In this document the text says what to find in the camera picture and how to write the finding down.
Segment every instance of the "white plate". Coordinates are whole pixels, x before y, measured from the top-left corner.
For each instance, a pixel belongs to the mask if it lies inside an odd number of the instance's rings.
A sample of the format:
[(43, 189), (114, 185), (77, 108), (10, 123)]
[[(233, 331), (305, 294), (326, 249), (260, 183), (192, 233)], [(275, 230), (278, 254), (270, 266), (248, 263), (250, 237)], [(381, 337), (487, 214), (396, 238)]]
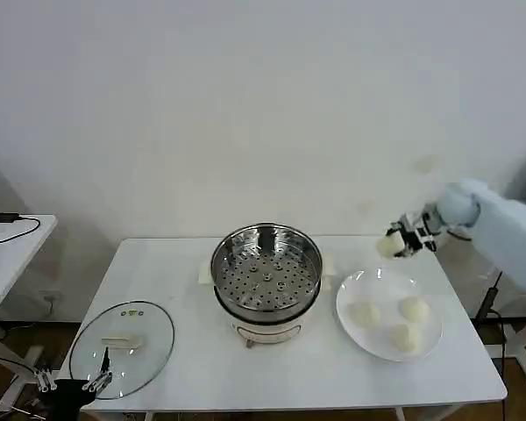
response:
[[(398, 304), (406, 296), (420, 296), (430, 306), (430, 317), (425, 323), (410, 323), (400, 314)], [(363, 302), (378, 307), (379, 326), (365, 328), (355, 322), (352, 315), (354, 305)], [(379, 268), (347, 277), (337, 293), (337, 313), (341, 325), (357, 344), (385, 360), (409, 361), (424, 357), (442, 338), (442, 318), (431, 298), (421, 294), (416, 280), (394, 270)], [(391, 329), (401, 324), (413, 325), (421, 333), (421, 343), (412, 353), (404, 353), (391, 341)]]

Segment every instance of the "white table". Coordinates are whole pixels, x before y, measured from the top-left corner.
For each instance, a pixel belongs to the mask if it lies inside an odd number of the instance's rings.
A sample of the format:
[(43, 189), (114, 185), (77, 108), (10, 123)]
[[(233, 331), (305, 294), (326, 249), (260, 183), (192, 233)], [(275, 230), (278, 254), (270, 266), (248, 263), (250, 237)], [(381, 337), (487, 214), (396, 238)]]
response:
[[(36, 218), (41, 222), (41, 225), (39, 229), (30, 234), (0, 244), (0, 303), (57, 224), (57, 219), (54, 215), (23, 216)], [(26, 232), (35, 225), (36, 222), (30, 220), (16, 221), (12, 224), (0, 224), (0, 239), (6, 239), (21, 232)], [(35, 363), (42, 350), (42, 346), (32, 346), (27, 352), (27, 355), (21, 358), (0, 342), (0, 357), (18, 361), (29, 366)], [(9, 405), (16, 401), (26, 383), (34, 381), (27, 370), (8, 362), (0, 361), (0, 364), (6, 366), (18, 375), (17, 379), (4, 394), (2, 402), (0, 403), (0, 410), (9, 410)]]
[[(413, 363), (381, 360), (352, 342), (334, 312), (346, 275), (376, 268), (374, 237), (316, 237), (339, 273), (317, 298), (301, 333), (278, 345), (247, 349), (230, 328), (199, 267), (218, 239), (127, 239), (117, 250), (82, 326), (131, 300), (163, 306), (175, 326), (174, 350), (161, 373), (121, 399), (94, 401), (92, 411), (300, 410), (453, 405), (507, 395), (492, 361), (434, 255), (420, 253), (403, 270), (437, 301), (444, 336)], [(60, 377), (69, 377), (68, 359)]]

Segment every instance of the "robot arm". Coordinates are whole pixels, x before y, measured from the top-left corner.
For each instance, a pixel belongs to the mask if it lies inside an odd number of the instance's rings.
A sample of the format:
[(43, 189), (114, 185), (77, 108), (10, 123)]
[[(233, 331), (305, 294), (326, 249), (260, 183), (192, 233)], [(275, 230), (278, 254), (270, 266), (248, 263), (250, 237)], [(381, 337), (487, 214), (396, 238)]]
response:
[(47, 421), (76, 421), (80, 408), (92, 403), (113, 379), (110, 371), (109, 350), (105, 348), (102, 366), (96, 379), (54, 380), (50, 371), (37, 374), (39, 400), (48, 407)]
[(480, 181), (451, 183), (420, 214), (403, 215), (378, 243), (385, 257), (408, 257), (421, 248), (436, 251), (444, 228), (464, 227), (473, 246), (526, 289), (526, 205), (505, 199)]

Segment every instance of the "power cord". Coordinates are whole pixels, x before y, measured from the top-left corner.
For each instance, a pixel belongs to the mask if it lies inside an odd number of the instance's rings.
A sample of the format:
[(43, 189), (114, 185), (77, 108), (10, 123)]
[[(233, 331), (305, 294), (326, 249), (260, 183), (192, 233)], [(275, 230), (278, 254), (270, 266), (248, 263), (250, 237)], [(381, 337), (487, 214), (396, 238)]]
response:
[(18, 213), (0, 213), (0, 224), (13, 224), (16, 221), (35, 221), (37, 224), (31, 230), (21, 232), (20, 234), (12, 235), (7, 239), (0, 239), (0, 244), (7, 243), (8, 241), (12, 241), (13, 239), (18, 239), (19, 237), (23, 237), (24, 235), (36, 232), (41, 226), (41, 221), (39, 221), (36, 218), (21, 217)]
[(33, 369), (31, 367), (27, 366), (26, 364), (23, 364), (21, 362), (17, 362), (17, 361), (14, 361), (14, 360), (9, 360), (7, 358), (2, 358), (2, 357), (0, 357), (0, 361), (9, 362), (11, 364), (15, 364), (17, 366), (23, 367), (23, 368), (27, 369), (29, 372), (31, 372), (32, 375), (35, 375), (35, 371), (33, 371)]
[(10, 408), (12, 408), (13, 410), (16, 410), (18, 412), (21, 412), (23, 414), (26, 414), (27, 416), (31, 417), (31, 419), (45, 419), (45, 417), (42, 417), (40, 415), (35, 415), (35, 414), (32, 414), (31, 412), (28, 412), (26, 410), (20, 410), (19, 408), (16, 408), (15, 406), (12, 406), (12, 405), (8, 405)]
[(41, 322), (48, 320), (54, 314), (54, 301), (55, 300), (53, 299), (47, 300), (46, 298), (45, 300), (49, 302), (49, 311), (47, 312), (45, 316), (43, 316), (39, 320), (35, 320), (34, 322), (31, 322), (28, 325), (11, 327), (10, 329), (6, 330), (6, 334), (10, 333), (11, 331), (16, 331), (17, 329), (26, 329), (28, 327), (34, 327), (37, 323), (41, 323)]
[(448, 232), (448, 234), (451, 235), (452, 237), (454, 237), (455, 239), (459, 239), (460, 241), (467, 241), (468, 243), (472, 242), (472, 239), (470, 239), (468, 237), (464, 237), (463, 235), (457, 234), (457, 233), (452, 232), (450, 230), (446, 230), (446, 232)]
[[(507, 352), (507, 337), (505, 335), (505, 324), (502, 321), (502, 316), (501, 316), (501, 313), (499, 313), (499, 311), (490, 309), (489, 312), (495, 314), (499, 318), (499, 324), (501, 325), (501, 379), (502, 379), (502, 382), (505, 383), (505, 387), (506, 387), (507, 383), (505, 381), (505, 354)], [(506, 401), (506, 398), (501, 401), (502, 421), (505, 421), (507, 418), (505, 401)]]

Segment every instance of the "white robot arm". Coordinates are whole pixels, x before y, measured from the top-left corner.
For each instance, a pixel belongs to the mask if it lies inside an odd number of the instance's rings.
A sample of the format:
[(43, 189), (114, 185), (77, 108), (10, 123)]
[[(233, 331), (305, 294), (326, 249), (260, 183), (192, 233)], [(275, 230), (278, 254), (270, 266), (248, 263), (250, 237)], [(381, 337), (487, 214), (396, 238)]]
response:
[(451, 183), (420, 214), (403, 215), (378, 249), (386, 257), (407, 257), (424, 246), (436, 251), (434, 237), (452, 227), (467, 228), (473, 246), (526, 289), (526, 205), (499, 196), (478, 180)]

